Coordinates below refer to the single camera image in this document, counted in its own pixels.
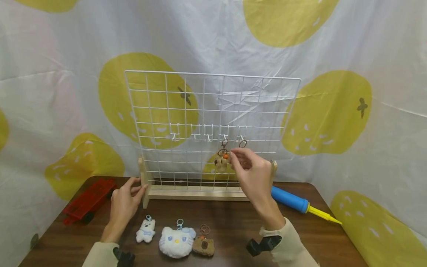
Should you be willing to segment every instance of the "red plastic object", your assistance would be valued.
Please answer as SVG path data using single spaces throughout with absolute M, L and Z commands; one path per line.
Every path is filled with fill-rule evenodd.
M 75 221 L 82 220 L 86 215 L 93 215 L 108 199 L 107 195 L 116 188 L 113 179 L 100 179 L 94 183 L 88 190 L 78 196 L 72 203 L 68 204 L 62 213 L 68 215 L 64 219 L 64 225 L 69 225 Z

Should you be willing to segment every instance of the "white curtain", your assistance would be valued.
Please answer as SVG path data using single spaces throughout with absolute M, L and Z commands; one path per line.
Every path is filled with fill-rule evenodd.
M 138 174 L 121 81 L 151 68 L 301 78 L 277 180 L 313 183 L 369 266 L 427 266 L 426 18 L 422 0 L 1 1 L 0 258 L 88 177 Z

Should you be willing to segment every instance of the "hand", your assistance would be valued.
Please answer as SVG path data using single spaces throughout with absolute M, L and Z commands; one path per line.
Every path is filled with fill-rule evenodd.
M 231 164 L 242 191 L 251 201 L 267 230 L 280 230 L 286 221 L 271 196 L 272 164 L 247 148 L 231 150 Z
M 113 191 L 110 221 L 104 229 L 101 242 L 117 243 L 127 224 L 138 210 L 147 185 L 132 187 L 136 182 L 140 182 L 140 178 L 131 177 L 120 189 Z
M 231 150 L 231 164 L 243 192 L 254 206 L 271 197 L 271 163 L 247 148 Z

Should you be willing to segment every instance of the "black clamp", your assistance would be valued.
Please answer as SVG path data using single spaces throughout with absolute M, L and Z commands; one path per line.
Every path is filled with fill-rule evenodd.
M 259 244 L 254 239 L 251 239 L 246 245 L 246 250 L 252 257 L 255 257 L 263 251 L 272 251 L 281 241 L 282 237 L 279 235 L 264 237 Z
M 120 251 L 118 247 L 113 248 L 114 256 L 119 260 L 117 267 L 132 267 L 135 261 L 135 255 L 131 252 Z

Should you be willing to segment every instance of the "white cat plush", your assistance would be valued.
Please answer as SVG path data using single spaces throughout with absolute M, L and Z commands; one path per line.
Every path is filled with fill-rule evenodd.
M 196 231 L 193 228 L 184 227 L 182 230 L 163 228 L 159 241 L 159 248 L 163 254 L 171 258 L 183 258 L 190 254 Z
M 138 232 L 136 232 L 136 241 L 138 243 L 141 243 L 142 241 L 145 243 L 150 243 L 151 240 L 153 240 L 153 236 L 156 234 L 154 231 L 155 225 L 156 220 L 151 219 L 151 217 L 147 220 L 144 220 Z

